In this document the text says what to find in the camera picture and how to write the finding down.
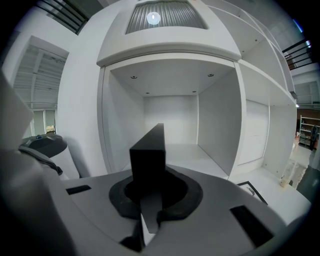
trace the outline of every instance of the black slot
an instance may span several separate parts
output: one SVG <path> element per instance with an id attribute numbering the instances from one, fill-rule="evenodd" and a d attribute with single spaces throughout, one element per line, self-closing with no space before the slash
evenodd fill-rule
<path id="1" fill-rule="evenodd" d="M 230 211 L 256 247 L 263 245 L 273 237 L 245 206 L 238 206 Z"/>
<path id="2" fill-rule="evenodd" d="M 91 189 L 91 187 L 89 187 L 88 185 L 82 185 L 82 186 L 76 186 L 76 187 L 67 188 L 66 192 L 69 195 L 73 195 L 73 194 L 77 194 L 77 193 L 80 193 L 80 192 L 83 192 L 83 191 L 87 191 L 87 190 L 90 190 L 90 189 Z"/>

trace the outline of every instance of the ceiling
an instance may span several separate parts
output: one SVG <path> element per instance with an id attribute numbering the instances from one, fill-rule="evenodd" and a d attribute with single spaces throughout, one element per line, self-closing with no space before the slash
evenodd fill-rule
<path id="1" fill-rule="evenodd" d="M 317 82 L 307 82 L 301 84 L 295 84 L 295 94 L 297 95 L 296 103 L 301 108 L 318 107 L 320 96 Z"/>
<path id="2" fill-rule="evenodd" d="M 232 69 L 203 60 L 159 59 L 123 66 L 112 73 L 143 97 L 151 97 L 198 95 Z"/>
<path id="3" fill-rule="evenodd" d="M 66 59 L 30 45 L 19 65 L 13 88 L 31 109 L 56 108 Z"/>

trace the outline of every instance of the white booth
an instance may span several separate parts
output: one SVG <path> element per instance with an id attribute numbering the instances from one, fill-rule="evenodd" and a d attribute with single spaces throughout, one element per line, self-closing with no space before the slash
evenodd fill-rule
<path id="1" fill-rule="evenodd" d="M 245 11 L 204 2 L 130 0 L 111 24 L 97 117 L 112 173 L 130 169 L 129 149 L 163 123 L 167 164 L 225 179 L 261 166 L 282 176 L 297 120 L 284 55 Z"/>

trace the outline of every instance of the ceiling light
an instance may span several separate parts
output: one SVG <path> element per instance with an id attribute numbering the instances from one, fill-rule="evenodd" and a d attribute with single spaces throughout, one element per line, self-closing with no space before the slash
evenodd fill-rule
<path id="1" fill-rule="evenodd" d="M 161 21 L 161 16 L 159 13 L 155 11 L 149 12 L 148 15 L 146 16 L 146 20 L 151 25 L 157 25 Z"/>

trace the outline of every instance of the railing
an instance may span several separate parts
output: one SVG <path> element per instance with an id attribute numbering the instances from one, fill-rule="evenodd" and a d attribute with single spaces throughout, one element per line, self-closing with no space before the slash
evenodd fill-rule
<path id="1" fill-rule="evenodd" d="M 76 33 L 87 23 L 89 18 L 69 0 L 39 0 L 36 7 L 48 13 L 54 20 Z"/>
<path id="2" fill-rule="evenodd" d="M 312 46 L 307 39 L 303 39 L 282 51 L 290 70 L 315 63 Z"/>

